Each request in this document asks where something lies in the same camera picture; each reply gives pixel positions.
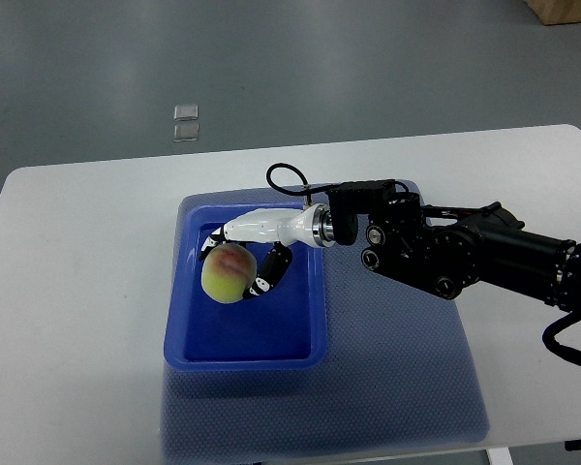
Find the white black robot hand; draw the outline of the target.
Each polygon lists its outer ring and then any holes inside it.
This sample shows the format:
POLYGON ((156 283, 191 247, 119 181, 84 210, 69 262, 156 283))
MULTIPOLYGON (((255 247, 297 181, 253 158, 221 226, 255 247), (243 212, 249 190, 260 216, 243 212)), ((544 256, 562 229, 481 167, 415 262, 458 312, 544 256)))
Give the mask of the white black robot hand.
POLYGON ((311 247, 323 246, 320 237, 321 215, 326 209, 314 204, 306 209, 258 208, 244 213, 212 232, 204 241, 199 259, 204 262, 214 247, 237 244, 256 258, 257 275, 243 294, 254 298, 273 290, 292 263, 290 246, 301 242, 311 247))

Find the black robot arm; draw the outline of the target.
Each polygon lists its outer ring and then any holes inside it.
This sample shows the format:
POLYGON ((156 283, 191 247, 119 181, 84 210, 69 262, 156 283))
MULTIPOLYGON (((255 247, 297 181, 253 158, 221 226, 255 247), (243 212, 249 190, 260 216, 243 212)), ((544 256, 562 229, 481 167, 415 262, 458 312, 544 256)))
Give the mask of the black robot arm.
POLYGON ((368 218, 363 265, 387 278, 452 300, 478 281, 556 306, 564 316, 542 334, 546 349, 581 366, 581 242, 525 231, 498 202, 480 208, 434 206, 396 179, 313 187, 326 193, 319 239, 355 243, 358 218, 368 218))

